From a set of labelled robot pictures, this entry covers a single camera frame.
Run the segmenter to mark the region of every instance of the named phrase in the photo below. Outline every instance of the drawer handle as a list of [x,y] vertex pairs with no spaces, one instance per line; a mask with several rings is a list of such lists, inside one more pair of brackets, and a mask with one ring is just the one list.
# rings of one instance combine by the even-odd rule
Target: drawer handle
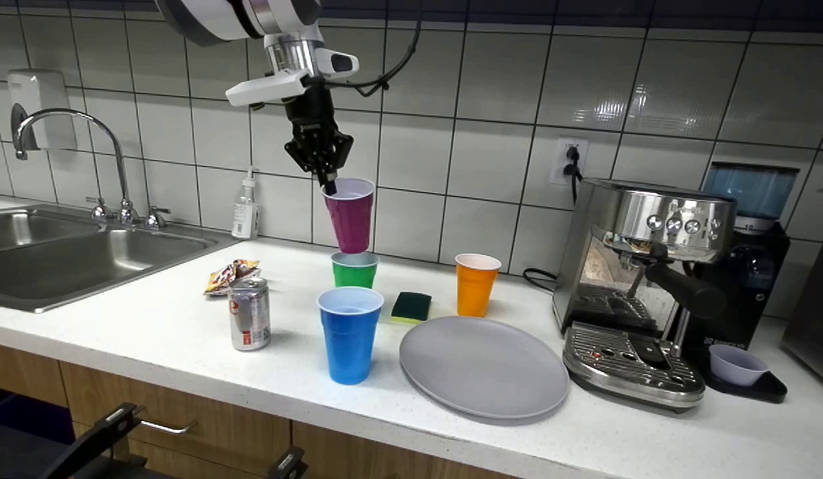
[[171,435],[171,436],[184,436],[192,431],[195,424],[188,426],[166,426],[166,424],[154,424],[154,420],[142,420],[142,426]]

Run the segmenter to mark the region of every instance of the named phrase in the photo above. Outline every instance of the dish soap bottle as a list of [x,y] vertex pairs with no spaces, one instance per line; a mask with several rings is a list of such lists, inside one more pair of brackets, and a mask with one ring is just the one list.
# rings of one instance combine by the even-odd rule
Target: dish soap bottle
[[254,194],[256,194],[256,181],[254,181],[254,167],[247,167],[247,177],[243,178],[243,190],[232,211],[232,238],[236,241],[256,238],[259,209],[256,209]]

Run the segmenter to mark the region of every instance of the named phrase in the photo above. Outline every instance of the pink cup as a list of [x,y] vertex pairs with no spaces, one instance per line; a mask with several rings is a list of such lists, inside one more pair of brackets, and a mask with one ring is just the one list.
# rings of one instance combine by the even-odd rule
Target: pink cup
[[365,254],[369,238],[376,187],[365,178],[337,178],[335,194],[324,198],[341,254]]

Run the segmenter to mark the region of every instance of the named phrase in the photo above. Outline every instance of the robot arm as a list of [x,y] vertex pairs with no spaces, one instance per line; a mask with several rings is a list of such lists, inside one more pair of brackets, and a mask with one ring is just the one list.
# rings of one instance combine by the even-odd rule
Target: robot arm
[[227,98],[232,108],[283,101],[292,123],[285,153],[333,194],[353,139],[333,121],[327,84],[353,76],[359,61],[324,48],[315,25],[319,0],[158,0],[158,5],[167,25],[198,46],[264,40],[273,72],[230,89]]

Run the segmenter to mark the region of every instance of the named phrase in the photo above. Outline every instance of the aluminum can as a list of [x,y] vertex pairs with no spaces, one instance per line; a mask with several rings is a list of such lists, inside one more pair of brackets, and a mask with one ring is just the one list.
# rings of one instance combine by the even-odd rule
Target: aluminum can
[[247,277],[230,290],[230,330],[239,351],[264,348],[271,342],[265,281]]

